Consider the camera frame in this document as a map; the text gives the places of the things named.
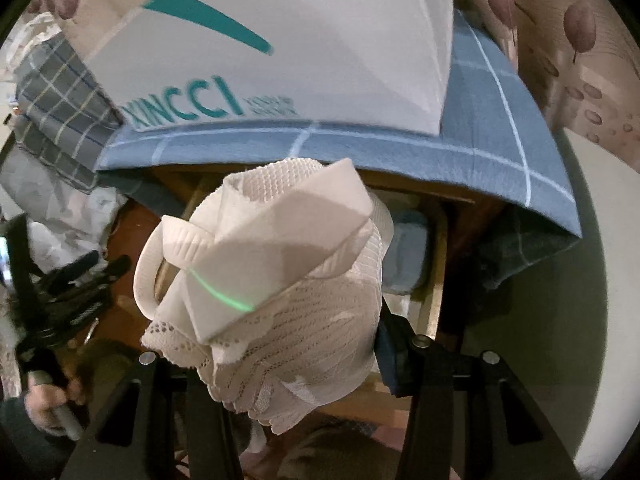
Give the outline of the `left hand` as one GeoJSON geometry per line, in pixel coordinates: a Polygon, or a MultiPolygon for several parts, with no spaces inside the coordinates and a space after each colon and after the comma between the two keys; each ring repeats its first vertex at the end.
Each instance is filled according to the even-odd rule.
{"type": "Polygon", "coordinates": [[[58,416],[54,414],[56,408],[67,402],[84,405],[86,401],[85,388],[78,377],[70,378],[67,387],[62,389],[46,384],[36,373],[28,376],[28,390],[24,395],[25,410],[35,427],[46,434],[66,434],[58,416]]]}

